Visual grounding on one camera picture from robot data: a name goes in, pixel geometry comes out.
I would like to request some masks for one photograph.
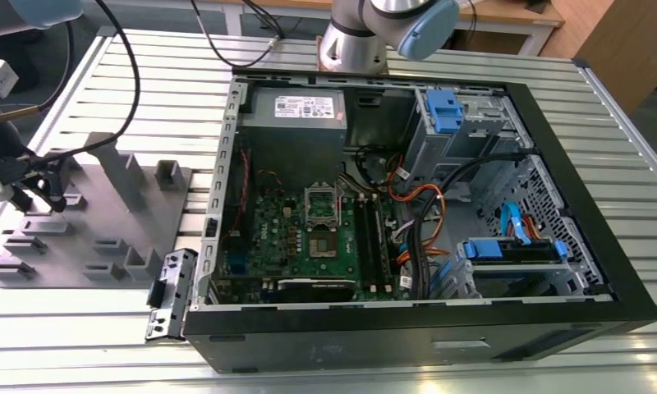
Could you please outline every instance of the aluminum profile table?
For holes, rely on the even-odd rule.
[[[234,60],[267,40],[215,36]],[[200,34],[130,31],[142,66],[142,107],[119,142],[142,165],[195,169],[178,247],[198,248],[231,78]],[[657,303],[657,157],[592,72],[540,57],[440,52],[392,74],[527,83]],[[316,45],[287,40],[262,67],[316,69]],[[76,148],[116,131],[132,101],[119,38],[98,37],[34,138],[32,149]],[[88,155],[79,157],[92,160]],[[20,214],[0,204],[0,248]],[[46,392],[591,392],[657,393],[657,323],[602,337],[538,362],[219,375],[186,343],[147,346],[147,291],[0,290],[0,389]]]

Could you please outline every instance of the cable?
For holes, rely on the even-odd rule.
[[[291,35],[292,33],[295,33],[295,31],[298,30],[299,24],[300,24],[300,23],[303,23],[303,21],[304,21],[304,18],[299,18],[298,23],[295,24],[295,26],[290,29],[290,32],[287,33],[287,36],[288,36],[288,37],[290,37],[290,35]]]
[[[278,33],[278,36],[280,39],[286,38],[286,31],[283,30],[283,27],[280,26],[280,23],[275,19],[275,16],[271,15],[271,13],[259,6],[254,0],[243,0],[243,3],[250,6],[250,8],[255,11],[255,13],[259,15],[260,18],[266,20],[266,23],[270,27],[274,28],[275,33]]]
[[[243,211],[246,210],[246,203],[250,197],[251,164],[250,164],[250,156],[243,150],[242,150],[242,157],[243,157],[243,168],[244,168],[242,200],[239,201],[239,210],[236,211],[236,219],[234,219],[234,225],[231,226],[230,232],[224,234],[224,236],[222,237],[220,242],[224,241],[231,236],[231,234],[234,233],[234,231],[236,231],[236,228],[239,227],[239,223],[242,222],[242,214]]]
[[[484,156],[482,158],[474,158],[468,162],[466,162],[460,167],[455,169],[451,175],[446,178],[446,180],[440,183],[440,193],[446,194],[446,192],[451,189],[452,185],[460,180],[460,178],[470,173],[474,169],[479,168],[483,164],[494,162],[494,161],[520,161],[524,160],[530,154],[538,154],[535,149],[523,149],[518,153],[495,153],[490,156]],[[428,214],[428,209],[436,202],[436,196],[432,195],[428,199],[427,203],[422,207],[422,211],[415,217],[415,224],[410,228],[408,232],[408,252],[412,257],[412,265],[415,267],[415,272],[420,271],[420,281],[416,283],[416,286],[412,286],[412,290],[416,287],[415,295],[420,297],[420,300],[428,298],[428,283],[431,281],[431,271],[428,269],[428,261],[427,261],[427,251],[424,245],[422,243],[422,224],[424,217]]]
[[[132,101],[132,107],[130,109],[130,113],[127,114],[127,118],[124,120],[124,123],[122,125],[120,130],[112,134],[108,138],[104,140],[83,146],[82,148],[68,150],[62,153],[56,153],[48,158],[40,158],[32,162],[34,167],[43,166],[51,162],[55,162],[58,160],[62,160],[64,158],[71,158],[79,153],[83,152],[90,152],[94,149],[100,148],[102,146],[111,144],[115,142],[127,129],[130,128],[130,125],[132,124],[134,121],[134,116],[136,115],[136,111],[139,109],[139,100],[142,99],[142,75],[139,74],[139,64],[136,63],[136,57],[134,56],[134,49],[132,49],[132,44],[130,43],[130,39],[127,38],[127,34],[124,32],[124,28],[122,27],[120,21],[118,20],[118,17],[114,15],[112,10],[110,10],[108,5],[106,4],[104,0],[95,0],[98,5],[100,6],[103,12],[108,16],[110,21],[112,22],[112,25],[115,29],[118,30],[118,34],[122,37],[122,43],[124,44],[124,48],[127,50],[127,55],[130,57],[130,62],[132,63],[132,72],[134,72],[134,101]]]
[[[40,111],[43,112],[46,109],[51,108],[54,103],[62,93],[64,92],[66,85],[68,84],[68,79],[71,78],[71,74],[74,72],[74,65],[76,63],[76,43],[74,39],[74,26],[70,22],[66,22],[66,29],[68,30],[68,49],[67,49],[67,61],[66,61],[66,70],[64,76],[62,77],[62,81],[59,82],[59,87],[54,91],[52,97],[50,97],[46,102],[40,105]]]
[[[44,112],[48,108],[54,106],[59,96],[64,92],[66,86],[68,85],[68,80],[71,79],[71,75],[74,73],[74,66],[76,64],[76,39],[74,35],[74,26],[70,22],[66,22],[66,33],[68,37],[68,47],[66,49],[66,68],[64,74],[62,75],[62,81],[59,82],[59,86],[54,90],[51,97],[44,101],[44,103],[35,105],[32,107],[27,107],[23,109],[18,109],[11,112],[0,113],[0,123],[12,121],[20,117],[31,115],[38,112]]]
[[[212,38],[210,37],[210,33],[207,33],[207,28],[206,28],[206,24],[202,20],[202,14],[200,14],[200,9],[198,8],[198,2],[195,0],[190,0],[191,4],[194,5],[194,9],[195,9],[195,14],[196,14],[196,17],[198,17],[198,23],[200,24],[200,29],[202,29],[202,32],[203,34],[206,35],[207,37],[207,42],[210,43],[210,46],[212,47],[212,51],[215,51],[215,54],[218,55],[218,58],[222,62],[224,62],[227,64],[227,66],[231,66],[231,67],[240,67],[240,68],[247,68],[247,67],[251,67],[251,66],[255,66],[264,58],[266,56],[271,53],[271,50],[274,49],[275,47],[275,44],[278,43],[279,41],[279,38],[274,38],[271,40],[271,42],[268,43],[268,46],[267,46],[267,49],[266,49],[266,52],[262,53],[262,55],[252,61],[252,62],[248,62],[248,63],[235,63],[235,62],[231,62],[226,57],[224,55],[219,52],[219,49],[218,49],[218,46],[215,45],[214,41],[212,41]]]
[[[470,42],[472,41],[472,37],[475,36],[475,32],[478,30],[478,7],[475,7],[472,0],[468,0],[468,2],[472,7],[472,20],[470,21],[470,37],[468,43],[466,44],[466,49],[470,47]]]

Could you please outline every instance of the side panel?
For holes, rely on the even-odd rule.
[[[188,340],[220,373],[386,368],[536,360],[615,325],[527,324],[192,335]]]

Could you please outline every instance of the green motherboard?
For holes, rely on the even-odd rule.
[[[396,274],[384,274],[384,285],[366,286],[356,234],[356,208],[359,201],[319,195],[311,199],[308,212],[303,195],[264,195],[255,205],[251,248],[248,251],[224,252],[224,275],[220,297],[227,303],[263,302],[262,293],[275,280],[292,278],[346,279],[356,281],[359,290],[354,300],[394,300]],[[379,205],[378,214],[388,218],[392,202]],[[307,213],[312,217],[338,214],[334,227],[307,227]],[[380,246],[383,261],[388,260],[387,242]]]

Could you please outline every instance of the black cable on table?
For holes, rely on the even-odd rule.
[[[196,17],[198,17],[198,23],[200,24],[202,32],[203,32],[203,34],[207,37],[207,42],[210,43],[210,46],[212,47],[212,51],[215,51],[215,54],[218,55],[219,60],[222,62],[224,62],[227,64],[227,66],[231,66],[231,67],[246,68],[246,67],[255,66],[266,58],[266,56],[271,53],[271,50],[274,49],[274,46],[275,46],[275,42],[279,39],[282,39],[280,33],[278,35],[278,38],[275,38],[274,40],[271,40],[271,43],[268,44],[266,51],[262,53],[262,55],[252,62],[248,62],[248,63],[235,63],[235,62],[232,62],[231,60],[228,60],[224,57],[224,55],[222,54],[222,52],[218,49],[218,46],[215,45],[215,42],[212,41],[212,38],[210,37],[210,33],[207,33],[206,24],[204,24],[204,22],[202,20],[200,9],[198,8],[198,2],[195,0],[190,0],[190,2],[191,2],[192,6],[194,6],[194,9],[195,9],[195,14],[196,14]]]
[[[130,62],[132,63],[132,72],[134,72],[134,101],[132,101],[132,107],[130,109],[130,113],[127,114],[127,118],[124,120],[124,123],[122,124],[120,130],[112,134],[107,139],[83,146],[82,148],[68,150],[62,153],[56,153],[48,158],[40,158],[34,161],[32,165],[34,167],[43,166],[51,162],[55,162],[58,160],[62,160],[64,158],[70,158],[75,156],[79,153],[83,152],[90,152],[94,149],[100,148],[102,146],[111,144],[115,142],[124,132],[127,131],[130,125],[132,124],[134,121],[134,116],[136,115],[136,111],[139,109],[139,100],[142,99],[142,75],[139,74],[139,64],[136,63],[136,57],[134,56],[134,49],[132,49],[132,44],[130,43],[130,39],[127,38],[127,34],[124,32],[124,28],[122,27],[120,21],[118,20],[118,17],[114,15],[112,10],[110,10],[108,5],[106,4],[104,0],[95,0],[98,5],[100,6],[102,10],[104,11],[106,15],[108,16],[110,21],[112,22],[112,25],[115,29],[118,30],[118,34],[122,37],[122,43],[124,44],[124,48],[127,50],[127,56],[130,57]]]

